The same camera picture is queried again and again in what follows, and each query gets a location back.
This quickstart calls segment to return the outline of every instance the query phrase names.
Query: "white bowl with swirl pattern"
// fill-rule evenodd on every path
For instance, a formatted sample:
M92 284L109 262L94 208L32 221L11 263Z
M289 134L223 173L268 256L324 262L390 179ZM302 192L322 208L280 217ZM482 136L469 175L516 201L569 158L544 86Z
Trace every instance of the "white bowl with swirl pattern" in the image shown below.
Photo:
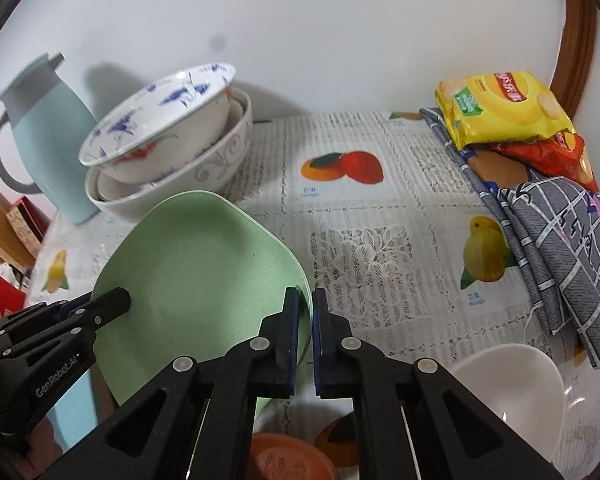
M98 168L90 168L85 181L89 199L103 212L129 222L137 222L163 200L192 190L217 192L234 176L244 160L251 141L253 111L249 96L234 89L232 100L242 107L242 116L229 114L235 125L211 148L174 173L139 187L138 192L116 200L105 200L98 192Z

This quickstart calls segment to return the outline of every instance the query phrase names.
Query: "gray towel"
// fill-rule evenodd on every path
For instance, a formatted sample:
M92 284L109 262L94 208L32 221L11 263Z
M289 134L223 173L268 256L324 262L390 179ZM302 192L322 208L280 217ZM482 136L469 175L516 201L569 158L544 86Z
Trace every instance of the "gray towel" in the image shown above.
M600 366L600 216L589 193L564 177L531 181L496 195L469 168L440 110L420 113L502 226L542 328L553 335L570 319L594 368Z

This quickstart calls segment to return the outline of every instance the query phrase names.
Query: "jug handle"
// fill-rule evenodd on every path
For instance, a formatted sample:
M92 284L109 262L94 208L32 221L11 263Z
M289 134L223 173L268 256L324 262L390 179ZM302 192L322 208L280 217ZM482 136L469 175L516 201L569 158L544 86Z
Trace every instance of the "jug handle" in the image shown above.
M2 117L0 118L0 130L8 122L9 122L9 117L8 117L7 113L5 112L2 114ZM40 188L33 183L32 184L23 184L23 183L15 180L9 174L9 172L6 170L6 168L4 167L4 164L2 163L1 158L0 158L0 178L7 186L9 186L11 189L13 189L14 191L16 191L18 193L22 193L22 194L42 193Z

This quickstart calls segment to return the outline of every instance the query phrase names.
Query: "teal thermos jug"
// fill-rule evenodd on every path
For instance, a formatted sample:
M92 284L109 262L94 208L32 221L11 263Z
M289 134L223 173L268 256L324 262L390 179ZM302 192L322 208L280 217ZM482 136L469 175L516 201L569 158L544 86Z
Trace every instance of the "teal thermos jug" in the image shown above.
M96 121L78 96L58 77L62 54L40 56L0 94L18 153L35 184L15 180L0 160L0 178L16 192L44 193L71 222L80 223L98 209L87 198L87 174L78 152Z

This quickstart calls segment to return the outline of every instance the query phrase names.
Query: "table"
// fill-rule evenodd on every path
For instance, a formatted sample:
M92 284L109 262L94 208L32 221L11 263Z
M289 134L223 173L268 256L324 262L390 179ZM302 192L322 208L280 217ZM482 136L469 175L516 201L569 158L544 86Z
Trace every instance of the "table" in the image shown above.
M382 182L310 180L307 175L316 175L302 169L312 158L354 151L375 156ZM310 285L326 288L330 309L349 319L356 336L389 356L430 356L449 367L507 342L543 350L566 387L566 420L553 462L567 480L580 480L599 462L600 370L579 352L574 330L552 337L542 332L517 268L498 282L460 290L468 224L488 211L424 121L352 112L256 124L250 152L222 193L294 252ZM79 226L58 216L36 263L29 304L91 290L132 228L104 214ZM69 290L50 294L42 290L46 270L62 250ZM351 410L348 400L315 398L311 354L298 379L298 394L271 402L256 430L312 442Z

